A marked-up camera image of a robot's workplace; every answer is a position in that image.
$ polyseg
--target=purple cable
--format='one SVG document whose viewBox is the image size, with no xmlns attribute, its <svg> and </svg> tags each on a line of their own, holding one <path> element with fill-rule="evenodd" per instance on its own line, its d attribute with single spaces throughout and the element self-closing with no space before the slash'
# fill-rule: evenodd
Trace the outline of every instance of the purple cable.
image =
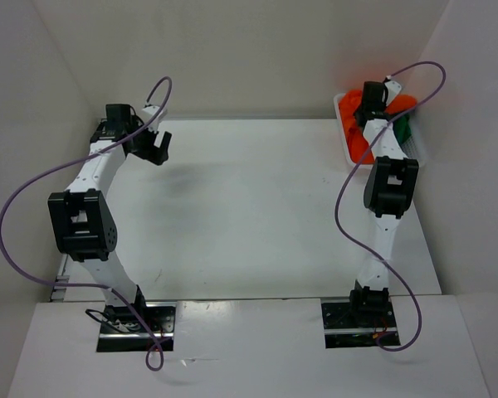
<svg viewBox="0 0 498 398">
<path fill-rule="evenodd" d="M 11 206 L 12 202 L 20 194 L 20 192 L 24 191 L 24 189 L 26 189 L 27 187 L 29 187 L 30 185 L 32 185 L 34 182 L 37 182 L 38 180 L 40 180 L 40 179 L 42 179 L 42 178 L 44 178 L 44 177 L 46 177 L 46 176 L 48 176 L 50 174 L 53 174 L 54 172 L 58 172 L 58 171 L 62 170 L 63 168 L 74 166 L 75 164 L 78 164 L 78 163 L 84 163 L 84 162 L 86 162 L 88 160 L 91 160 L 91 159 L 97 157 L 97 156 L 100 156 L 102 153 L 106 153 L 106 152 L 110 151 L 111 149 L 116 148 L 117 146 L 121 145 L 122 143 L 126 143 L 126 142 L 130 141 L 131 139 L 133 139 L 134 137 L 136 137 L 137 135 L 139 135 L 140 133 L 142 133 L 143 131 L 145 131 L 158 118 L 158 116 L 160 115 L 160 113 L 164 110 L 164 108 L 166 107 L 166 104 L 168 103 L 169 97 L 172 94 L 172 85 L 173 85 L 172 79 L 170 77 L 168 77 L 168 76 L 165 76 L 165 77 L 163 77 L 161 80 L 159 80 L 157 82 L 157 84 L 151 90 L 151 93 L 149 93 L 148 102 L 151 99 L 151 97 L 154 94 L 154 92 L 156 91 L 156 89 L 163 82 L 165 82 L 165 81 L 168 82 L 168 89 L 166 90 L 166 95 L 164 96 L 164 100 L 163 100 L 162 104 L 159 106 L 159 109 L 157 110 L 157 112 L 151 117 L 150 120 L 148 120 L 147 123 L 145 123 L 144 125 L 140 126 L 140 128 L 137 129 L 132 134 L 128 135 L 125 138 L 122 138 L 120 141 L 117 141 L 117 142 L 113 143 L 112 145 L 108 146 L 107 148 L 103 148 L 102 150 L 98 151 L 97 153 L 93 153 L 93 154 L 91 154 L 89 156 L 86 156 L 84 158 L 72 160 L 72 161 L 70 161 L 68 163 L 64 163 L 64 164 L 62 164 L 60 166 L 56 166 L 56 167 L 51 168 L 50 170 L 46 170 L 45 172 L 42 172 L 41 174 L 38 174 L 35 177 L 31 178 L 30 180 L 24 182 L 6 200 L 6 202 L 3 205 L 2 210 L 0 211 L 0 251 L 2 251 L 3 256 L 5 257 L 6 261 L 12 266 L 12 268 L 15 271 L 17 271 L 20 275 L 22 275 L 24 278 L 29 279 L 32 282 L 35 282 L 36 284 L 42 284 L 42 285 L 45 285 L 45 286 L 49 286 L 51 288 L 54 288 L 54 287 L 57 286 L 57 287 L 62 287 L 62 288 L 98 288 L 98 289 L 109 290 L 118 299 L 120 299 L 122 301 L 122 303 L 124 303 L 127 306 L 127 308 L 130 310 L 130 312 L 137 318 L 137 320 L 139 321 L 139 323 L 146 330 L 146 332 L 148 333 L 148 335 L 151 336 L 151 339 L 153 340 L 154 344 L 153 344 L 153 346 L 151 346 L 151 348 L 148 350 L 148 352 L 146 354 L 146 366 L 151 371 L 160 371 L 162 369 L 163 365 L 164 365 L 164 353 L 163 353 L 163 348 L 160 345 L 160 343 L 163 340 L 161 341 L 161 340 L 159 340 L 159 339 L 157 339 L 155 337 L 154 332 L 151 330 L 151 328 L 148 326 L 148 324 L 144 321 L 144 319 L 142 317 L 140 317 L 139 313 L 134 309 L 134 307 L 131 305 L 131 303 L 125 299 L 124 296 L 122 296 L 116 290 L 112 289 L 110 286 L 106 286 L 104 284 L 68 284 L 68 283 L 64 283 L 64 282 L 51 282 L 49 280 L 40 279 L 40 278 L 37 278 L 36 276 L 30 275 L 28 272 L 26 272 L 24 269 L 22 269 L 11 258 L 11 256 L 7 252 L 6 246 L 4 245 L 4 242 L 3 242 L 2 225 L 3 225 L 4 217 L 6 216 L 6 213 L 7 213 L 7 209 Z M 157 350 L 159 350 L 159 354 L 160 354 L 160 365 L 157 366 L 157 367 L 151 366 L 149 364 L 149 356 L 150 356 L 151 352 L 155 348 Z"/>
<path fill-rule="evenodd" d="M 447 72 L 445 71 L 445 68 L 442 67 L 441 64 L 438 64 L 437 62 L 435 61 L 419 61 L 419 62 L 415 62 L 414 64 L 411 64 L 410 66 L 406 66 L 405 68 L 402 68 L 401 70 L 398 70 L 396 71 L 395 73 L 393 73 L 392 75 L 390 75 L 391 77 L 395 76 L 395 75 L 399 75 L 401 74 L 402 72 L 408 70 L 408 69 L 411 69 L 415 66 L 419 66 L 419 65 L 433 65 L 433 66 L 436 66 L 437 68 L 439 68 L 439 70 L 441 71 L 442 73 L 442 79 L 441 79 L 441 83 L 439 83 L 439 86 L 428 96 L 426 97 L 425 99 L 417 102 L 415 104 L 415 106 L 413 106 L 412 108 L 410 109 L 407 109 L 405 110 L 404 112 L 402 112 L 401 114 L 398 114 L 396 115 L 394 118 L 392 118 L 391 120 L 388 121 L 388 123 L 386 124 L 386 126 L 380 131 L 380 133 L 378 133 L 378 135 L 374 138 L 373 142 L 369 145 L 369 147 L 365 150 L 364 154 L 362 155 L 362 157 L 358 160 L 358 162 L 354 165 L 352 171 L 350 172 L 350 174 L 347 176 L 347 178 L 345 179 L 345 182 L 343 183 L 343 186 L 341 187 L 341 190 L 339 191 L 339 195 L 338 195 L 338 199 L 335 203 L 335 209 L 334 209 L 334 217 L 335 217 L 335 223 L 336 225 L 338 226 L 339 230 L 341 231 L 341 233 L 349 240 L 353 241 L 356 245 L 362 247 L 363 249 L 367 250 L 370 254 L 372 254 L 374 257 L 376 257 L 377 259 L 380 260 L 380 262 L 386 266 L 387 269 L 389 269 L 389 271 L 391 271 L 391 273 L 393 273 L 393 275 L 395 275 L 397 277 L 397 279 L 403 284 L 404 288 L 406 288 L 406 290 L 409 292 L 409 296 L 412 298 L 413 300 L 413 303 L 415 304 L 415 308 L 417 309 L 417 317 L 418 317 L 418 325 L 417 325 L 417 331 L 415 332 L 415 335 L 413 336 L 413 338 L 406 344 L 404 344 L 403 346 L 401 347 L 397 347 L 397 348 L 387 348 L 385 346 L 383 346 L 381 343 L 380 343 L 380 340 L 386 336 L 387 334 L 384 334 L 380 337 L 378 337 L 376 339 L 376 344 L 382 348 L 384 351 L 389 351 L 389 352 L 399 352 L 399 351 L 403 351 L 405 350 L 406 348 L 409 348 L 411 347 L 418 339 L 419 335 L 421 334 L 421 330 L 422 330 L 422 312 L 421 312 L 421 307 L 419 306 L 418 304 L 418 301 L 417 301 L 417 297 L 415 297 L 415 294 L 413 294 L 413 291 L 411 290 L 411 288 L 409 287 L 408 283 L 403 279 L 402 276 L 400 276 L 400 274 L 391 266 L 389 265 L 389 263 L 386 261 L 386 259 L 384 257 L 382 257 L 379 253 L 377 253 L 374 249 L 370 248 L 369 246 L 367 246 L 365 243 L 362 243 L 360 242 L 359 240 L 355 239 L 353 236 L 351 236 L 344 228 L 343 226 L 341 225 L 341 222 L 339 221 L 339 205 L 341 204 L 341 200 L 343 199 L 343 194 L 345 192 L 345 189 L 347 188 L 347 186 L 349 185 L 349 182 L 350 180 L 352 179 L 353 175 L 358 171 L 358 168 L 359 166 L 364 162 L 365 158 L 371 153 L 371 149 L 373 148 L 373 146 L 376 144 L 376 142 L 380 139 L 380 137 L 382 137 L 382 134 L 385 133 L 386 129 L 389 127 L 389 125 L 391 125 L 391 123 L 394 123 L 397 119 L 401 118 L 402 116 L 404 116 L 405 114 L 409 114 L 410 112 L 413 112 L 418 106 L 420 105 L 423 105 L 425 103 L 427 103 L 434 95 L 436 95 L 439 90 L 444 86 L 445 84 L 445 81 L 447 79 Z"/>
</svg>

